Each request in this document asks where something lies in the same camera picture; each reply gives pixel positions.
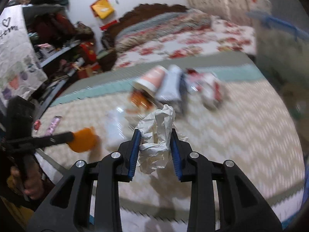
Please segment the person's left hand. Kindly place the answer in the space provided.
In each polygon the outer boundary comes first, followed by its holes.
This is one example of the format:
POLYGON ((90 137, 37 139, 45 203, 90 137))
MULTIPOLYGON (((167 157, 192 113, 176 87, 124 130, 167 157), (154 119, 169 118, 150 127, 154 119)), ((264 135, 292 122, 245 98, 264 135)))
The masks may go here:
POLYGON ((23 181, 16 166, 10 169, 8 186, 18 194, 24 194, 32 200, 41 199, 44 196, 44 186, 40 167, 37 162, 32 161, 26 165, 27 179, 23 181))

